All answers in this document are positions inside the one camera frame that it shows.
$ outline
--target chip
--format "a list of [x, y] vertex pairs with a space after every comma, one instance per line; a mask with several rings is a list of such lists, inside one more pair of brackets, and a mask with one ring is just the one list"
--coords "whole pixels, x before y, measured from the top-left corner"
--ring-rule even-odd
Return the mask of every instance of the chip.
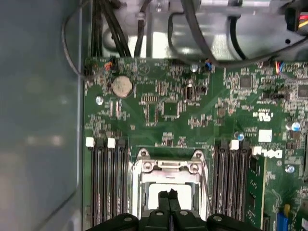
[[249, 168], [257, 173], [257, 160], [253, 157], [250, 157]]
[[164, 103], [164, 116], [178, 116], [178, 103]]
[[225, 124], [225, 119], [224, 118], [218, 118], [217, 119], [217, 124], [218, 125], [224, 125]]
[[300, 139], [300, 131], [290, 131], [290, 138], [299, 140]]
[[251, 77], [241, 77], [240, 87], [241, 88], [251, 88], [252, 80]]
[[226, 109], [224, 108], [219, 108], [217, 111], [217, 114], [219, 117], [224, 117], [226, 115]]
[[252, 208], [255, 208], [255, 206], [256, 206], [256, 198], [251, 193], [249, 194], [249, 197], [248, 197], [248, 203], [249, 203], [249, 205]]
[[308, 97], [308, 85], [299, 85], [298, 86], [298, 97]]
[[169, 146], [169, 147], [172, 146], [172, 140], [167, 140], [167, 146]]

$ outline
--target black ram slot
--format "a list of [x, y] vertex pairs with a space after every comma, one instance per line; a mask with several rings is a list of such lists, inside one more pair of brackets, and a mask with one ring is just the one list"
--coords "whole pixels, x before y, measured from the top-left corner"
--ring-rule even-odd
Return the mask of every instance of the black ram slot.
[[227, 190], [227, 215], [235, 218], [236, 210], [236, 192], [237, 192], [237, 181], [238, 181], [238, 163], [239, 162], [239, 151], [230, 150], [229, 154], [229, 176], [228, 176], [228, 190]]
[[225, 214], [227, 210], [228, 142], [222, 141], [214, 156], [213, 212]]
[[229, 150], [228, 146], [224, 146], [220, 150], [220, 176], [219, 176], [219, 195], [221, 198], [221, 211], [222, 214], [227, 213], [227, 194], [228, 194], [228, 172], [229, 172]]
[[114, 185], [114, 165], [115, 165], [115, 149], [108, 148], [109, 165], [108, 165], [108, 175], [109, 175], [109, 197], [110, 197], [110, 218], [115, 216], [115, 185]]
[[128, 157], [126, 151], [126, 141], [117, 142], [118, 149], [118, 212], [127, 213], [127, 165]]
[[99, 191], [98, 191], [98, 180], [99, 180], [99, 173], [98, 173], [98, 158], [99, 152], [97, 147], [91, 149], [91, 226], [95, 226], [99, 224], [98, 221], [98, 198], [99, 198]]
[[108, 148], [107, 141], [104, 143], [103, 157], [102, 157], [102, 217], [103, 221], [110, 219], [110, 204], [109, 204], [109, 157], [108, 157]]
[[246, 196], [246, 187], [247, 187], [247, 174], [249, 167], [249, 156], [251, 150], [249, 148], [249, 143], [243, 142], [240, 149], [239, 156], [239, 175], [237, 183], [237, 195], [236, 195], [236, 219], [244, 221], [245, 215], [245, 196]]
[[214, 170], [213, 170], [213, 214], [217, 213], [217, 203], [218, 203], [218, 171], [219, 171], [219, 155], [218, 155], [219, 147], [215, 146], [214, 150]]

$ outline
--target black chip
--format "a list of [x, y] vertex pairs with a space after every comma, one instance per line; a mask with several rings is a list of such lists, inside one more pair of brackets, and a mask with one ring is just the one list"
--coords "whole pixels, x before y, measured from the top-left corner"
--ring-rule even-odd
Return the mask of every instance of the black chip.
[[224, 118], [218, 118], [217, 119], [217, 124], [224, 125], [225, 124], [225, 119]]
[[241, 88], [251, 88], [252, 80], [251, 77], [241, 77], [240, 87]]
[[297, 149], [297, 143], [296, 142], [292, 143], [292, 149]]
[[257, 173], [257, 160], [253, 157], [250, 157], [249, 168]]
[[252, 208], [255, 208], [255, 206], [256, 206], [256, 198], [251, 193], [249, 194], [249, 197], [248, 197], [248, 203], [249, 203], [249, 205]]
[[298, 86], [298, 97], [308, 97], [308, 85], [299, 85]]
[[169, 146], [169, 147], [172, 146], [172, 140], [167, 140], [167, 146]]
[[217, 114], [219, 117], [224, 117], [226, 115], [226, 110], [224, 108], [219, 108]]
[[291, 143], [291, 142], [288, 142], [288, 143], [287, 143], [286, 149], [292, 149], [292, 143]]
[[299, 140], [300, 139], [300, 131], [290, 131], [290, 138]]

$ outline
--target cable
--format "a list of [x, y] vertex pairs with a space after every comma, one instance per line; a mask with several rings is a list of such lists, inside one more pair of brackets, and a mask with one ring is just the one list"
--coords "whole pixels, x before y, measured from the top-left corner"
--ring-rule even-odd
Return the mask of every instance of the cable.
[[183, 61], [186, 64], [198, 64], [198, 61], [192, 61], [186, 58], [184, 54], [180, 54], [177, 49], [174, 47], [172, 43], [172, 34], [173, 34], [173, 17], [177, 15], [183, 15], [184, 12], [174, 12], [171, 13], [168, 18], [168, 32], [167, 32], [167, 38], [168, 38], [168, 45], [172, 53], [181, 61]]
[[144, 0], [139, 13], [144, 14], [144, 18], [138, 21], [138, 31], [137, 31], [137, 41], [134, 51], [134, 57], [140, 57], [141, 54], [141, 48], [142, 48], [142, 42], [143, 42], [143, 36], [144, 36], [144, 26], [145, 26], [145, 11], [146, 8], [151, 3], [151, 0]]
[[118, 37], [121, 40], [121, 44], [124, 48], [124, 52], [125, 52], [125, 56], [126, 57], [131, 57], [129, 48], [128, 48], [128, 44], [127, 44], [127, 40], [125, 38], [125, 35], [123, 33], [122, 27], [120, 26], [120, 23], [118, 22], [115, 13], [112, 9], [111, 3], [109, 0], [99, 0], [99, 2], [101, 3], [101, 7], [104, 8], [104, 15], [106, 20], [109, 20], [109, 28], [110, 27], [114, 27], [115, 32], [118, 34]]
[[116, 32], [115, 26], [109, 17], [108, 11], [105, 8], [105, 4], [103, 4], [104, 1], [99, 0], [99, 4], [101, 6], [102, 13], [105, 15], [105, 19], [107, 21], [108, 27], [110, 29], [110, 33], [112, 35], [112, 38], [114, 39], [115, 42], [115, 47], [117, 52], [119, 53], [120, 57], [125, 57], [125, 51], [124, 51], [124, 46], [123, 43], [120, 41], [118, 33]]
[[238, 18], [237, 17], [230, 17], [229, 23], [230, 23], [230, 39], [231, 43], [236, 51], [236, 53], [240, 56], [242, 60], [247, 59], [246, 55], [243, 53], [242, 49], [240, 48], [240, 45], [237, 41], [236, 37], [236, 23]]
[[193, 39], [195, 40], [195, 42], [197, 43], [198, 47], [200, 48], [200, 50], [202, 51], [203, 54], [207, 55], [208, 58], [211, 60], [212, 64], [218, 67], [227, 67], [227, 68], [236, 68], [236, 67], [243, 67], [246, 65], [251, 65], [254, 64], [256, 62], [261, 62], [264, 60], [269, 59], [272, 56], [276, 56], [281, 52], [284, 51], [290, 51], [292, 49], [294, 49], [295, 47], [305, 43], [308, 40], [308, 37], [305, 37], [304, 39], [288, 46], [282, 49], [279, 49], [277, 51], [274, 51], [270, 54], [265, 54], [265, 55], [261, 55], [258, 56], [256, 58], [252, 58], [252, 59], [246, 59], [246, 60], [241, 60], [241, 61], [217, 61], [217, 59], [214, 57], [211, 49], [209, 48], [208, 44], [206, 43], [202, 32], [200, 30], [199, 27], [199, 23], [197, 21], [196, 15], [195, 15], [195, 10], [194, 10], [194, 6], [193, 6], [193, 2], [192, 1], [188, 1], [188, 0], [181, 0], [183, 9], [184, 9], [184, 13], [185, 13], [185, 17], [186, 20], [188, 22], [188, 25], [190, 27], [191, 33], [193, 35]]
[[64, 54], [65, 57], [68, 61], [68, 64], [70, 65], [70, 67], [72, 68], [72, 70], [76, 73], [76, 75], [78, 75], [80, 78], [84, 79], [84, 80], [91, 80], [94, 78], [99, 77], [103, 72], [104, 72], [104, 68], [102, 68], [101, 70], [97, 71], [95, 75], [89, 75], [89, 76], [85, 76], [82, 73], [80, 73], [77, 68], [75, 67], [72, 58], [69, 54], [68, 48], [67, 48], [67, 43], [66, 43], [66, 34], [65, 34], [65, 29], [66, 29], [66, 25], [68, 23], [68, 21], [79, 11], [81, 11], [88, 3], [90, 2], [90, 0], [85, 0], [83, 1], [78, 8], [72, 12], [63, 22], [62, 22], [62, 27], [61, 27], [61, 42], [63, 45], [63, 50], [64, 50]]
[[301, 27], [303, 27], [303, 26], [306, 26], [307, 24], [308, 24], [308, 20], [305, 21], [305, 22], [303, 22], [303, 23], [301, 23], [301, 24], [299, 24], [299, 25], [298, 25], [298, 28], [301, 28]]

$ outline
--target screw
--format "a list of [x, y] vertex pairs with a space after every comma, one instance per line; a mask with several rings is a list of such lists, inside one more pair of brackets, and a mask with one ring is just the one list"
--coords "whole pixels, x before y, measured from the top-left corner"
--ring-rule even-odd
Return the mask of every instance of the screw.
[[191, 173], [196, 174], [196, 173], [198, 172], [198, 170], [199, 170], [199, 167], [198, 167], [198, 165], [196, 165], [196, 164], [192, 164], [192, 165], [189, 167], [189, 170], [190, 170]]
[[197, 64], [192, 64], [192, 65], [191, 65], [191, 71], [192, 71], [192, 72], [195, 73], [195, 72], [198, 71], [198, 69], [199, 69], [199, 66], [198, 66]]
[[150, 162], [145, 162], [143, 164], [144, 169], [150, 170], [152, 168], [152, 164]]
[[156, 11], [159, 13], [162, 11], [162, 4], [159, 2], [156, 6]]
[[214, 219], [215, 221], [219, 221], [219, 222], [222, 221], [222, 218], [221, 218], [220, 216], [214, 216], [213, 219]]
[[294, 173], [295, 172], [295, 167], [293, 165], [287, 165], [285, 167], [285, 172], [286, 173]]
[[102, 105], [104, 102], [104, 99], [102, 98], [102, 96], [96, 96], [95, 101], [97, 105]]
[[183, 215], [183, 216], [186, 216], [188, 214], [188, 212], [185, 211], [185, 210], [182, 210], [182, 211], [180, 211], [180, 214]]

